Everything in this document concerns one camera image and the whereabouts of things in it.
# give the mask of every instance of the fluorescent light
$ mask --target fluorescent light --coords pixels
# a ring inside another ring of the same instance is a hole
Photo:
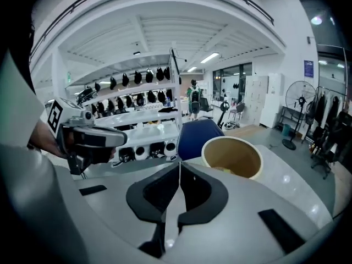
[[[317,15],[314,18],[312,18],[310,22],[314,25],[320,25],[323,22],[323,20],[320,18],[320,16]]]
[[[190,68],[189,70],[187,70],[187,72],[193,72],[193,70],[195,70],[197,67],[192,67],[192,68]]]
[[[217,55],[219,55],[219,53],[212,53],[209,57],[205,58],[204,60],[201,61],[202,64],[206,63],[207,61],[209,61],[210,59],[216,57]]]

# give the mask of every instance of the floor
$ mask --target floor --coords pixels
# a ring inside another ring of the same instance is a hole
[[[204,113],[200,112],[198,118],[202,116],[213,116],[213,121],[218,122],[222,112],[219,108],[213,111]],[[228,112],[223,117],[223,122],[227,122]],[[189,121],[188,117],[183,117],[183,121]],[[351,199],[352,195],[352,174],[350,174],[340,163],[332,165],[332,172],[328,175],[326,180],[323,180],[323,170],[320,166],[311,169],[312,159],[310,158],[309,146],[307,142],[301,143],[301,140],[294,140],[297,149],[295,151],[289,150],[282,145],[282,134],[275,129],[266,129],[261,126],[243,124],[241,128],[231,131],[223,129],[226,135],[235,136],[247,140],[254,145],[263,145],[280,157],[284,162],[295,170],[304,181],[306,181],[321,201],[326,206],[332,217],[338,215]],[[68,166],[67,161],[61,158],[54,157],[47,154],[54,164],[61,166]],[[123,164],[118,167],[112,167],[111,163],[90,166],[85,174],[88,178],[101,177],[103,175],[123,174],[131,171],[138,171],[144,168],[157,166],[167,163],[165,158],[148,159],[143,162],[133,161]],[[74,179],[81,179],[80,176],[73,177]]]

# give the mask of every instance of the blue cushion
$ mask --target blue cushion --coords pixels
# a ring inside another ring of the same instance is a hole
[[[202,155],[203,145],[215,137],[224,136],[214,121],[196,120],[183,124],[178,139],[178,155],[185,161]]]

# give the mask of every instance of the blue sign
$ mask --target blue sign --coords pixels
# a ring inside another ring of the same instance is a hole
[[[304,61],[304,76],[314,77],[314,62],[311,60]]]

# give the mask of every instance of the standing fan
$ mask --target standing fan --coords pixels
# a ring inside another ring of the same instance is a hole
[[[296,137],[296,131],[301,120],[301,116],[306,111],[307,105],[314,99],[315,89],[312,85],[305,81],[296,81],[291,84],[286,92],[286,107],[291,113],[292,117],[298,119],[296,128],[291,140],[283,139],[282,144],[290,149],[295,150],[296,145],[292,142],[293,138]]]

